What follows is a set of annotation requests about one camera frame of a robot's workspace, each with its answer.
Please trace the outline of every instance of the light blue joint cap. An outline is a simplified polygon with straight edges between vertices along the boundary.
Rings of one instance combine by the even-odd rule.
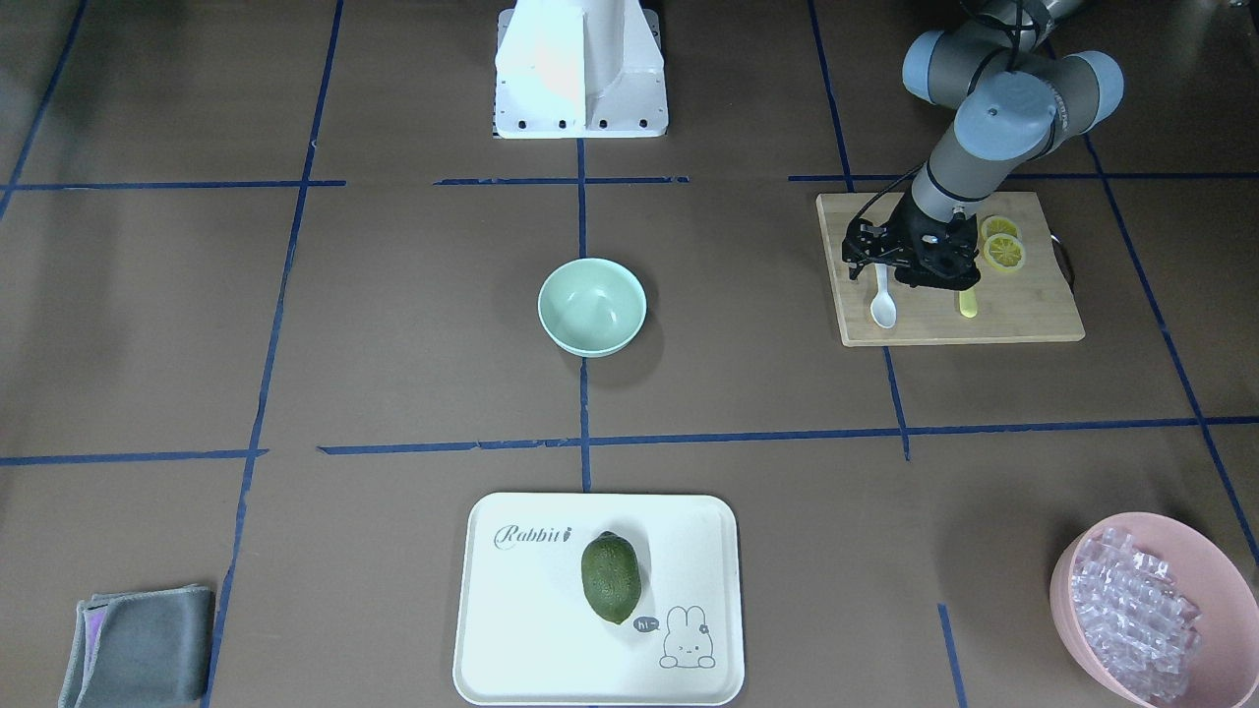
[[[1093,130],[1093,126],[1109,117],[1119,107],[1119,101],[1123,101],[1123,69],[1109,54],[1102,52],[1080,52],[1071,54],[1071,57],[1088,62],[1089,67],[1093,68],[1093,74],[1098,78],[1098,115],[1093,118],[1093,125],[1084,131],[1088,132]]]
[[[909,45],[909,52],[905,53],[905,63],[900,66],[900,81],[905,84],[905,88],[928,103],[934,103],[934,101],[932,101],[927,77],[932,68],[932,54],[935,53],[935,44],[939,43],[942,37],[944,37],[944,33],[938,29],[923,33]]]
[[[1022,72],[1001,72],[962,101],[953,132],[967,152],[1003,163],[1040,145],[1056,113],[1054,92],[1045,82]]]

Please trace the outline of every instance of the bowl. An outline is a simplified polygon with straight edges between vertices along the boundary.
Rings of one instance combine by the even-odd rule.
[[[1102,666],[1084,639],[1071,601],[1071,569],[1080,544],[1107,527],[1127,530],[1138,549],[1166,561],[1176,588],[1202,611],[1195,624],[1202,646],[1190,664],[1188,692],[1172,707],[1238,708],[1245,703],[1259,685],[1259,606],[1254,595],[1228,556],[1206,537],[1158,514],[1128,513],[1104,519],[1076,538],[1059,558],[1050,580],[1049,605],[1054,626],[1075,661],[1112,692],[1156,708],[1123,688]]]
[[[642,329],[647,294],[621,263],[579,258],[555,268],[543,282],[538,319],[560,349],[578,357],[607,357]]]

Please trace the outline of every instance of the pink bowl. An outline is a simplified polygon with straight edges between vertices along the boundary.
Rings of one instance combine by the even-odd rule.
[[[1259,606],[1233,562],[1210,540],[1185,524],[1158,514],[1117,514],[1076,538],[1054,568],[1049,605],[1063,644],[1075,661],[1102,685],[1148,708],[1102,666],[1084,640],[1071,602],[1071,568],[1084,539],[1107,527],[1127,530],[1137,548],[1167,561],[1176,587],[1202,610],[1195,625],[1202,648],[1190,666],[1188,692],[1176,708],[1239,708],[1259,685]]]

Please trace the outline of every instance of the cartoon bunny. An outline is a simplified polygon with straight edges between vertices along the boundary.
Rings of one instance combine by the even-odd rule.
[[[674,607],[665,619],[665,655],[660,665],[665,669],[711,669],[713,637],[709,635],[703,607]]]

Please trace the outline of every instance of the white tray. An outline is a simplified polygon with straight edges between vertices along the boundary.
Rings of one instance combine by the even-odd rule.
[[[633,544],[643,577],[622,625],[582,592],[582,552],[606,530]],[[453,675],[478,705],[729,702],[744,677],[734,514],[713,496],[481,499],[468,517]]]

